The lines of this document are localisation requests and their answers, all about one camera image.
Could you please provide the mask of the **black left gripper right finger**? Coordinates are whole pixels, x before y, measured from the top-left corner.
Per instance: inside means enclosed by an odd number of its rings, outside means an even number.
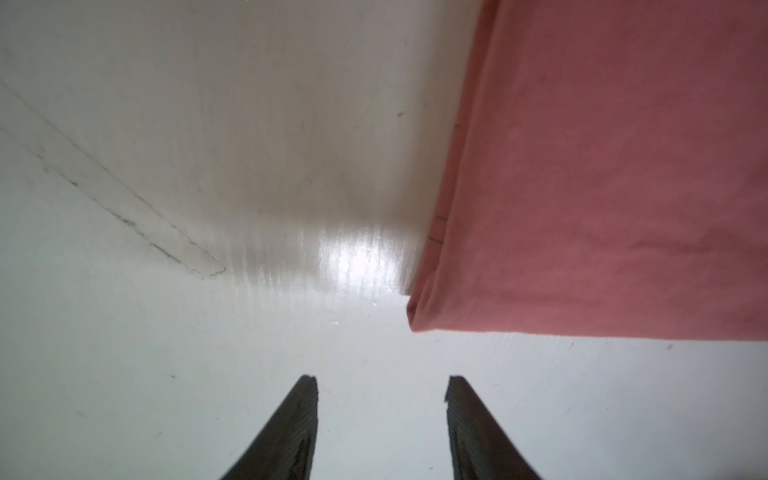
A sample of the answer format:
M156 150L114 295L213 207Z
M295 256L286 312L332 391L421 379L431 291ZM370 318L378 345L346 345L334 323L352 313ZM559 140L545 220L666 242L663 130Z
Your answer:
M540 480L470 383L451 376L445 395L456 480Z

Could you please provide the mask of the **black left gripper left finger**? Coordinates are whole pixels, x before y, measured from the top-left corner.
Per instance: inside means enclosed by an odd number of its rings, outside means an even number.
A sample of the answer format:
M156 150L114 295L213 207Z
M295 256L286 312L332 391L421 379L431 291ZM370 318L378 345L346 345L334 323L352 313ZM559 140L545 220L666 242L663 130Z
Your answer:
M318 428L318 385L302 375L225 480L307 480Z

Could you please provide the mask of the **maroon garment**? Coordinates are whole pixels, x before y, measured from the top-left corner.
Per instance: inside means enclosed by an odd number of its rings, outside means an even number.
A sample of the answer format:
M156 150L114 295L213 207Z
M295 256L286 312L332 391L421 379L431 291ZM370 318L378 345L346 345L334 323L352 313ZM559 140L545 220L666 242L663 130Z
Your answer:
M486 1L415 332L767 337L767 5Z

